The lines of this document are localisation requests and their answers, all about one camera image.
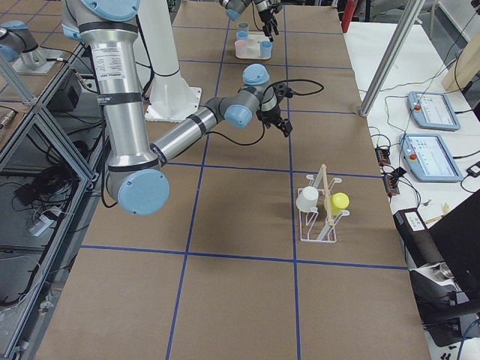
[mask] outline metal pole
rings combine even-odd
[[[412,28],[413,23],[419,15],[424,3],[425,0],[409,0],[408,4],[406,5],[400,22],[398,23],[394,34],[391,36],[387,50],[385,51],[385,54],[383,54],[382,61],[380,62],[375,75],[373,75],[372,82],[368,87],[363,103],[361,103],[359,110],[360,116],[367,116],[371,110],[371,107],[374,105],[374,101],[377,98],[377,95],[380,92],[380,89],[382,88],[382,85],[385,82],[385,79],[394,64],[405,39],[407,39],[410,29]]]
[[[0,75],[15,89],[26,105],[34,106],[37,103],[37,98],[2,56],[0,56]]]

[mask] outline light blue cap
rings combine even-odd
[[[243,82],[247,85],[260,85],[269,80],[269,72],[261,64],[252,64],[243,71]]]
[[[225,112],[225,120],[234,128],[243,129],[252,119],[252,112],[244,105],[230,105]]]
[[[26,30],[29,28],[23,21],[20,20],[7,21],[0,26],[7,30]]]
[[[82,0],[94,14],[110,21],[128,21],[138,13],[140,0]]]
[[[0,45],[0,55],[3,56],[7,62],[14,62],[20,56],[18,52],[7,45]]]
[[[126,212],[146,216],[160,210],[168,200],[167,177],[156,169],[144,169],[129,175],[118,191],[118,204]]]
[[[80,35],[80,32],[77,28],[71,28],[70,26],[66,26],[65,24],[61,24],[61,27],[63,28],[63,35],[65,35],[67,38],[79,41],[80,43],[84,42],[82,39],[82,35]]]
[[[240,13],[238,11],[235,11],[233,9],[228,9],[226,11],[226,15],[230,18],[232,21],[237,21],[240,17]]]

